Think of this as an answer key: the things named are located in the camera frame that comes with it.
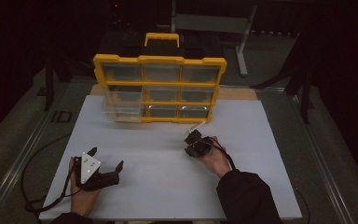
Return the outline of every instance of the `table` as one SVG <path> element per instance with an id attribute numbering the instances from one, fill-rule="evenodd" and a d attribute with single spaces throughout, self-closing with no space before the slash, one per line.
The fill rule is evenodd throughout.
<path id="1" fill-rule="evenodd" d="M 98 94 L 98 86 L 93 94 Z M 253 100 L 227 100 L 232 95 Z M 62 156 L 46 204 L 60 195 L 71 156 L 97 147 L 101 173 L 123 160 L 120 184 L 102 191 L 91 217 L 103 220 L 225 219 L 215 187 L 218 177 L 185 151 L 183 133 L 191 124 L 114 123 L 101 112 L 103 97 L 90 95 Z M 263 106 L 252 91 L 222 89 L 213 121 L 199 128 L 217 135 L 236 166 L 257 173 L 271 187 L 281 218 L 301 217 L 293 189 Z M 40 215 L 53 219 L 70 210 L 66 199 Z"/>

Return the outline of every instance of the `clear plastic drawer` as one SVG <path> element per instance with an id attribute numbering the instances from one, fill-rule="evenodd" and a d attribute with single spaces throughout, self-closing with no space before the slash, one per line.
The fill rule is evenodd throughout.
<path id="1" fill-rule="evenodd" d="M 140 81 L 141 65 L 138 63 L 102 63 L 107 81 Z"/>
<path id="2" fill-rule="evenodd" d="M 181 88 L 182 102 L 210 102 L 212 100 L 214 88 Z"/>
<path id="3" fill-rule="evenodd" d="M 175 118 L 176 105 L 149 105 L 149 116 L 153 118 Z"/>
<path id="4" fill-rule="evenodd" d="M 142 102 L 142 86 L 108 86 L 106 92 L 110 102 Z"/>
<path id="5" fill-rule="evenodd" d="M 145 63 L 143 64 L 146 81 L 179 81 L 180 65 L 172 63 Z"/>
<path id="6" fill-rule="evenodd" d="M 144 115 L 143 105 L 112 105 L 106 97 L 103 100 L 102 111 L 113 121 L 141 122 Z"/>
<path id="7" fill-rule="evenodd" d="M 219 66 L 206 65 L 184 65 L 182 72 L 183 82 L 200 82 L 214 83 L 216 82 Z"/>
<path id="8" fill-rule="evenodd" d="M 176 101 L 179 87 L 145 87 L 146 101 Z"/>
<path id="9" fill-rule="evenodd" d="M 209 106 L 180 106 L 179 117 L 180 118 L 207 118 L 209 113 Z"/>

